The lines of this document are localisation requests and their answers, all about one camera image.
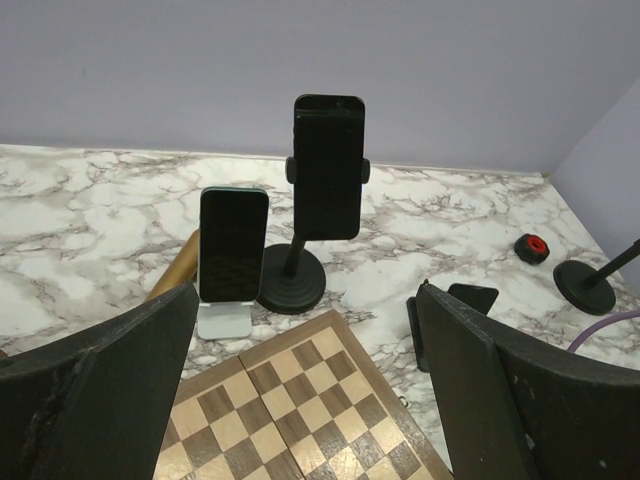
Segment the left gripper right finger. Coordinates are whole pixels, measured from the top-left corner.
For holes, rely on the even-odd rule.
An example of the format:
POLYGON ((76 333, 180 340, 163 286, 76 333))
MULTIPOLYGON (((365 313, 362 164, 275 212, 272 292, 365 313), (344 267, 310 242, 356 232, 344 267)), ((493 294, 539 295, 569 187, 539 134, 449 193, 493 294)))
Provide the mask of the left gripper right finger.
POLYGON ((638 478, 638 371, 552 346, 428 283, 416 303, 455 478, 638 478))

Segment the black tall round-base stand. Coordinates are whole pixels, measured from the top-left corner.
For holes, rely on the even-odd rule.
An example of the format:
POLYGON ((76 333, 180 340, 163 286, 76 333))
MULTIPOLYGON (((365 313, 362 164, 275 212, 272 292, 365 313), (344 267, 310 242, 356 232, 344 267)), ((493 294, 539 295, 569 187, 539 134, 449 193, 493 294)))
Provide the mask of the black tall round-base stand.
MULTIPOLYGON (((363 160, 363 181, 370 179, 371 165, 363 160)), ((293 185, 295 161, 286 162, 287 179, 293 185)), ((294 188, 293 188, 294 229, 294 188)), ((321 261, 305 249, 309 242, 294 232, 290 244, 274 244, 265 249, 264 268, 258 303, 281 314, 300 314, 316 306, 326 290, 326 274, 321 261)))

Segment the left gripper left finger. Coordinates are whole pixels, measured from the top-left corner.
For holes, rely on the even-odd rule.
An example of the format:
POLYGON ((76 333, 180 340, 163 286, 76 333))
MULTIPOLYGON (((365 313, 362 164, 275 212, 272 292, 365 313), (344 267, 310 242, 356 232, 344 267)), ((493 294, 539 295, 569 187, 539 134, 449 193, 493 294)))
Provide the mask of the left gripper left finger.
POLYGON ((3 358, 2 478, 152 478, 197 311, 184 283, 3 358))

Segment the phone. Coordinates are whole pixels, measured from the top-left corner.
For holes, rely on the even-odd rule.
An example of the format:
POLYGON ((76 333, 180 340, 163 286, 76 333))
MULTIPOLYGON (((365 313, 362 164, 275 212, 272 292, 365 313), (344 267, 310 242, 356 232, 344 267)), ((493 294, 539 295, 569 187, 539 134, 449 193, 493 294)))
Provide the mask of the phone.
POLYGON ((490 312, 499 296, 496 288, 462 283, 452 284, 447 292, 483 315, 490 312))
POLYGON ((304 94, 294 103, 294 232, 350 240, 360 229, 365 105, 356 96, 304 94))
POLYGON ((211 186, 200 195, 198 291, 204 303, 250 302, 260 291, 268 194, 211 186))

